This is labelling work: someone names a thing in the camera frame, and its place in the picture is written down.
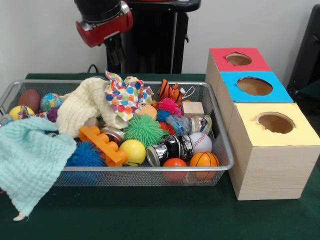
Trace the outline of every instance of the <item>baseball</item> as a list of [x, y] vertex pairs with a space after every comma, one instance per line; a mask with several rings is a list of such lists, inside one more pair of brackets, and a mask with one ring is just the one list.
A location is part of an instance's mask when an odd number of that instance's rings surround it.
[[212, 141], [208, 135], [201, 132], [196, 132], [191, 134], [189, 137], [192, 142], [193, 155], [200, 152], [212, 151]]

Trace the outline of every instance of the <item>wire mesh basket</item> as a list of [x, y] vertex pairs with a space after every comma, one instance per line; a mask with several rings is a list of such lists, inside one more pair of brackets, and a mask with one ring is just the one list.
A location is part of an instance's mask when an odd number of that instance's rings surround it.
[[[0, 98], [0, 114], [4, 115], [18, 105], [19, 97], [28, 89], [35, 89], [40, 97], [48, 93], [65, 95], [74, 91], [81, 80], [21, 80], [11, 83]], [[157, 97], [161, 86], [159, 81], [145, 81]], [[65, 167], [55, 186], [214, 186], [224, 171], [234, 164], [231, 150], [215, 94], [210, 85], [204, 82], [178, 82], [180, 87], [188, 90], [194, 87], [194, 94], [188, 97], [193, 102], [201, 102], [204, 113], [212, 118], [212, 153], [219, 160], [220, 166], [215, 167], [151, 167], [147, 160], [138, 167]], [[197, 177], [200, 172], [213, 176], [210, 180]]]

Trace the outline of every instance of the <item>polka dot fabric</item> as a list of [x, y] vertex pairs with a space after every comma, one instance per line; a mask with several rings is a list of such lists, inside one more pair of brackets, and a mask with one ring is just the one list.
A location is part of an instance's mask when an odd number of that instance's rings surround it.
[[128, 76], [125, 80], [115, 74], [105, 71], [105, 76], [110, 80], [104, 94], [108, 104], [114, 112], [124, 121], [129, 121], [140, 112], [146, 104], [152, 104], [152, 92], [149, 86], [144, 86], [144, 81]]

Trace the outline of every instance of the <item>stacked boxes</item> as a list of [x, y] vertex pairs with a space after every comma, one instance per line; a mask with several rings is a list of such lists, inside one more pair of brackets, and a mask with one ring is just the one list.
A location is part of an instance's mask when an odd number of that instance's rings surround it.
[[256, 48], [213, 48], [211, 84], [235, 163], [238, 200], [297, 199], [320, 154], [320, 139]]

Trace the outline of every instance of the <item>table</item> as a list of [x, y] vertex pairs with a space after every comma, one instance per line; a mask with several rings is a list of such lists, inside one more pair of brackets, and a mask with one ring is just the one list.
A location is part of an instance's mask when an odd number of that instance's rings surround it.
[[[28, 74], [28, 79], [84, 79], [97, 74]], [[204, 74], [135, 74], [142, 80], [204, 81]], [[320, 172], [301, 199], [237, 201], [229, 175], [214, 187], [53, 187], [28, 221], [0, 194], [0, 238], [320, 239]]]

